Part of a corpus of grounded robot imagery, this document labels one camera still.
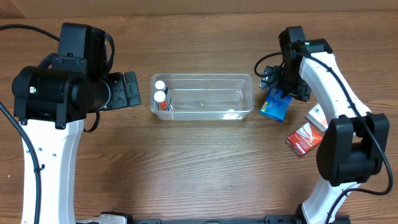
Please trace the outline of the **blue lozenge box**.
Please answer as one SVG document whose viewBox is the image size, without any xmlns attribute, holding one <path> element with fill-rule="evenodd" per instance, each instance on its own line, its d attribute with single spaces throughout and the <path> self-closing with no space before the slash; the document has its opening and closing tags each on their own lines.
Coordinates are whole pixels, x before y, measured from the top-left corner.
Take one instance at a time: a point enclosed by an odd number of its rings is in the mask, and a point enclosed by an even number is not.
<svg viewBox="0 0 398 224">
<path fill-rule="evenodd" d="M 259 114 L 282 123 L 285 119 L 287 109 L 292 101 L 291 96 L 282 98 L 283 91 L 270 88 L 266 100 L 259 110 Z"/>
</svg>

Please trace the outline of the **orange vitamin tablet tube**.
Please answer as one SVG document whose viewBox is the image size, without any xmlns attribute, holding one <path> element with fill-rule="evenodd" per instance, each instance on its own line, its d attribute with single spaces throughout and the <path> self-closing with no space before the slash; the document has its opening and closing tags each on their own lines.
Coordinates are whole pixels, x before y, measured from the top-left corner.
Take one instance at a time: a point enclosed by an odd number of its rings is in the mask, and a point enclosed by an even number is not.
<svg viewBox="0 0 398 224">
<path fill-rule="evenodd" d="M 157 102 L 157 104 L 161 110 L 172 111 L 172 106 L 167 99 L 167 95 L 163 91 L 155 92 L 154 100 Z"/>
</svg>

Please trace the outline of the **dark brown medicine bottle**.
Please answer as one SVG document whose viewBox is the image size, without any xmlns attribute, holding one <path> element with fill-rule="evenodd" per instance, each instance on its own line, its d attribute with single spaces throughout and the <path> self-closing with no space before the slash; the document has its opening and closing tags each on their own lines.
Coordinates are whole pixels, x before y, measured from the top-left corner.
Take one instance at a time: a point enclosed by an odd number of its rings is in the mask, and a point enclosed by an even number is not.
<svg viewBox="0 0 398 224">
<path fill-rule="evenodd" d="M 154 87 L 155 87 L 156 91 L 162 91 L 165 94 L 167 94 L 167 92 L 168 92 L 168 88 L 167 88 L 165 82 L 162 80 L 156 81 Z"/>
</svg>

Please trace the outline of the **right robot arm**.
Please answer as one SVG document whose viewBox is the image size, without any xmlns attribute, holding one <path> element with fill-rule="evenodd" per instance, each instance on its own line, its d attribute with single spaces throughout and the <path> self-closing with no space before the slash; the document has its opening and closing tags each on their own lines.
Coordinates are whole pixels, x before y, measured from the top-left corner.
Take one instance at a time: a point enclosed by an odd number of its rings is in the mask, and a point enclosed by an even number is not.
<svg viewBox="0 0 398 224">
<path fill-rule="evenodd" d="M 308 40 L 300 26 L 279 34 L 282 63 L 266 67 L 260 87 L 267 90 L 261 114 L 282 121 L 292 100 L 318 100 L 327 129 L 317 139 L 309 124 L 294 132 L 288 142 L 298 154 L 317 149 L 320 178 L 293 215 L 268 215 L 266 223 L 349 223 L 336 212 L 351 192 L 391 166 L 385 155 L 389 120 L 364 105 L 340 72 L 333 51 L 325 39 Z"/>
</svg>

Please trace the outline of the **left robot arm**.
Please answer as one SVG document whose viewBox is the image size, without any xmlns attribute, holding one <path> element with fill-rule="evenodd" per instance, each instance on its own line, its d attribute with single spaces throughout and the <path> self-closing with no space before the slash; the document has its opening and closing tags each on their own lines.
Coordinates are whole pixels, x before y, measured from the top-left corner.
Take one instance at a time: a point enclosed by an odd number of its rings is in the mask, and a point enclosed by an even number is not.
<svg viewBox="0 0 398 224">
<path fill-rule="evenodd" d="M 112 72 L 114 42 L 105 31 L 64 23 L 58 49 L 12 82 L 24 149 L 23 223 L 75 223 L 76 155 L 89 114 L 139 106 L 134 72 Z"/>
</svg>

